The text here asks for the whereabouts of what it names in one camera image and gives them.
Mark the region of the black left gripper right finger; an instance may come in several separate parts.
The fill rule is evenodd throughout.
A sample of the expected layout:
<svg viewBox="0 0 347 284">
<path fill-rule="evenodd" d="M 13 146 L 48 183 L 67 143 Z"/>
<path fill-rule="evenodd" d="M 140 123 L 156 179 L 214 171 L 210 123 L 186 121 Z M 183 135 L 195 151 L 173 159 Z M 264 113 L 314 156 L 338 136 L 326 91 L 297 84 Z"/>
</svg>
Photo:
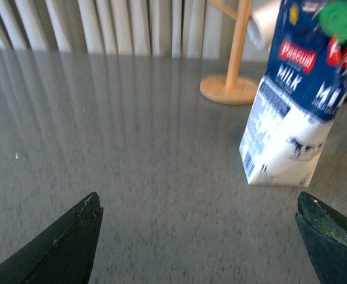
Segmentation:
<svg viewBox="0 0 347 284">
<path fill-rule="evenodd" d="M 347 283 L 347 217 L 303 191 L 297 227 L 320 283 Z"/>
</svg>

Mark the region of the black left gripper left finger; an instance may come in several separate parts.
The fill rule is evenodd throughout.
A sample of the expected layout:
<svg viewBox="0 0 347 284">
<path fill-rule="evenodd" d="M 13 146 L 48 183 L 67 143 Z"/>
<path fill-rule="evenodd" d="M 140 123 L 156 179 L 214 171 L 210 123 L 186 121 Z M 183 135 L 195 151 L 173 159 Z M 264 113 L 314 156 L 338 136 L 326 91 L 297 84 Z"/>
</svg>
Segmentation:
<svg viewBox="0 0 347 284">
<path fill-rule="evenodd" d="M 0 264 L 0 283 L 88 283 L 104 209 L 92 192 Z"/>
</svg>

